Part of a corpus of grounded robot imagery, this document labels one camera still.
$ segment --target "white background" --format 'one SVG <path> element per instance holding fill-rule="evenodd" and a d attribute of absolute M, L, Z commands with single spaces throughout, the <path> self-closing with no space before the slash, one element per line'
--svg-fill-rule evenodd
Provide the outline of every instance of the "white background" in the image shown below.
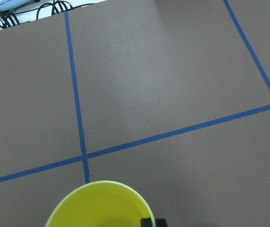
<path fill-rule="evenodd" d="M 66 0 L 66 1 L 68 1 L 72 6 L 77 6 L 77 5 L 86 4 L 86 3 L 97 3 L 97 2 L 101 2 L 103 0 Z M 22 6 L 19 9 L 17 9 L 16 12 L 22 12 L 22 11 L 26 11 L 26 10 L 30 10 L 30 9 L 35 9 L 46 2 L 52 2 L 52 0 L 41 0 L 40 2 L 31 4 L 31 5 Z M 39 18 L 51 16 L 51 9 L 52 9 L 51 6 L 42 9 L 39 12 Z M 28 13 L 24 13 L 24 14 L 18 14 L 16 16 L 17 16 L 18 20 L 20 21 L 20 23 L 23 23 L 23 22 L 27 22 L 27 21 L 36 20 L 36 12 L 37 12 L 37 10 L 32 11 L 32 12 L 28 12 Z"/>

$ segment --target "blue tape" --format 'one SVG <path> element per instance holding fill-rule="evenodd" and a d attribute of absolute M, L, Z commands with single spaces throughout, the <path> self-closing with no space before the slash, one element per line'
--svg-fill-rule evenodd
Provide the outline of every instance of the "blue tape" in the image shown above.
<path fill-rule="evenodd" d="M 64 12 L 64 18 L 65 18 L 65 27 L 66 27 L 67 41 L 68 41 L 68 48 L 69 48 L 70 70 L 71 70 L 72 81 L 73 81 L 73 90 L 74 90 L 75 107 L 76 107 L 76 114 L 77 114 L 83 170 L 84 170 L 85 182 L 89 183 L 87 148 L 86 148 L 86 141 L 85 141 L 85 137 L 84 137 L 82 115 L 81 115 L 81 108 L 80 108 L 80 101 L 79 101 L 79 94 L 78 94 L 78 85 L 77 85 L 76 69 L 75 69 L 75 62 L 74 62 L 74 53 L 73 53 L 73 47 L 72 47 L 72 39 L 70 36 L 69 15 L 67 12 Z"/>
<path fill-rule="evenodd" d="M 244 112 L 241 112 L 241 113 L 229 115 L 229 116 L 226 116 L 226 117 L 218 118 L 218 119 L 211 120 L 211 121 L 208 121 L 208 122 L 192 125 L 192 126 L 185 127 L 185 128 L 182 128 L 182 129 L 177 129 L 177 130 L 174 130 L 174 131 L 166 132 L 166 133 L 163 133 L 163 134 L 159 134 L 159 135 L 148 137 L 148 138 L 145 138 L 145 139 L 133 141 L 133 142 L 130 142 L 130 143 L 125 143 L 125 144 L 122 144 L 122 145 L 119 145 L 119 146 L 115 146 L 115 147 L 112 147 L 112 148 L 107 148 L 107 149 L 100 150 L 100 151 L 97 151 L 97 152 L 93 152 L 93 153 L 88 154 L 87 158 L 94 158 L 94 157 L 98 157 L 98 156 L 101 156 L 101 155 L 113 153 L 113 152 L 116 152 L 116 151 L 119 151 L 119 150 L 132 148 L 132 147 L 139 146 L 139 145 L 142 145 L 142 144 L 146 144 L 146 143 L 154 142 L 154 141 L 157 141 L 157 140 L 162 140 L 162 139 L 165 139 L 165 138 L 168 138 L 168 137 L 184 134 L 186 132 L 190 132 L 190 131 L 206 128 L 206 127 L 209 127 L 209 126 L 213 126 L 213 125 L 216 125 L 216 124 L 228 122 L 228 121 L 231 121 L 231 120 L 243 118 L 243 117 L 246 117 L 246 116 L 258 114 L 258 113 L 261 113 L 261 112 L 265 112 L 267 110 L 270 110 L 270 105 L 266 105 L 266 106 L 259 107 L 259 108 L 256 108 L 256 109 L 252 109 L 252 110 L 244 111 Z"/>
<path fill-rule="evenodd" d="M 2 177 L 0 177 L 0 183 L 4 182 L 4 181 L 13 180 L 15 178 L 19 178 L 19 177 L 22 177 L 22 176 L 36 174 L 36 173 L 39 173 L 39 172 L 42 172 L 42 171 L 45 171 L 45 170 L 54 169 L 54 168 L 57 168 L 57 167 L 60 167 L 60 166 L 66 166 L 66 165 L 69 165 L 69 164 L 72 164 L 72 163 L 75 163 L 75 162 L 80 162 L 80 161 L 82 161 L 82 156 L 73 157 L 73 158 L 66 159 L 66 160 L 63 160 L 63 161 L 60 161 L 60 162 L 47 164 L 45 166 L 40 166 L 40 167 L 37 167 L 37 168 L 22 171 L 22 172 L 19 172 L 19 173 L 10 174 L 10 175 L 7 175 L 7 176 L 2 176 Z"/>
<path fill-rule="evenodd" d="M 266 85 L 267 85 L 267 88 L 268 88 L 269 91 L 270 91 L 270 80 L 269 80 L 269 78 L 268 78 L 268 76 L 267 76 L 267 74 L 266 74 L 264 68 L 262 67 L 262 65 L 261 65 L 261 63 L 260 63 L 260 61 L 259 61 L 259 59 L 258 59 L 256 53 L 254 52 L 253 47 L 252 47 L 251 44 L 249 43 L 249 41 L 248 41 L 248 39 L 247 39 L 247 37 L 246 37 L 246 35 L 245 35 L 243 29 L 241 28 L 241 26 L 240 26 L 240 24 L 239 24 L 237 18 L 235 17 L 235 14 L 234 14 L 233 10 L 231 9 L 231 6 L 230 6 L 228 0 L 223 0 L 223 2 L 224 2 L 225 6 L 226 6 L 226 8 L 227 8 L 227 10 L 228 10 L 228 13 L 229 13 L 231 19 L 233 20 L 233 22 L 234 22 L 234 24 L 235 24 L 235 27 L 237 28 L 237 30 L 238 30 L 240 36 L 242 37 L 242 40 L 243 40 L 243 42 L 245 43 L 245 45 L 246 45 L 246 47 L 247 47 L 247 49 L 248 49 L 248 51 L 249 51 L 251 57 L 253 58 L 254 63 L 256 64 L 256 66 L 257 66 L 259 72 L 261 73 L 261 75 L 262 75 L 262 77 L 263 77 L 263 80 L 265 81 L 265 83 L 266 83 Z"/>

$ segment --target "gray surface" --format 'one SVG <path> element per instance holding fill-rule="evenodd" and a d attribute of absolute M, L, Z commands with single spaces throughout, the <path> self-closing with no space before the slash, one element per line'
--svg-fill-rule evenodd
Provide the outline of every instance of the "gray surface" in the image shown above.
<path fill-rule="evenodd" d="M 222 1 L 111 0 L 70 24 L 89 153 L 270 104 Z"/>
<path fill-rule="evenodd" d="M 169 227 L 270 227 L 270 111 L 89 160 Z"/>
<path fill-rule="evenodd" d="M 0 227 L 43 227 L 57 204 L 81 185 L 80 162 L 0 183 Z"/>
<path fill-rule="evenodd" d="M 0 176 L 79 155 L 64 16 L 0 31 Z"/>
<path fill-rule="evenodd" d="M 230 0 L 230 5 L 270 78 L 270 3 Z"/>
<path fill-rule="evenodd" d="M 262 4 L 232 1 L 270 78 L 269 38 L 245 23 L 270 15 Z M 88 152 L 270 104 L 221 1 L 109 0 L 69 17 Z M 79 155 L 64 15 L 0 31 L 0 176 Z M 270 227 L 270 111 L 89 167 L 92 181 L 134 187 L 169 227 Z M 0 183 L 0 226 L 43 226 L 83 183 L 81 162 Z"/>

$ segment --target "yellow cup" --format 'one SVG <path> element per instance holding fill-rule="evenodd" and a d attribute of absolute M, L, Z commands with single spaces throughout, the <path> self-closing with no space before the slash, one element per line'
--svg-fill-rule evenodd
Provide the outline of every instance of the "yellow cup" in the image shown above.
<path fill-rule="evenodd" d="M 155 219 L 143 197 L 115 181 L 85 184 L 67 195 L 51 214 L 46 227 L 140 227 Z"/>

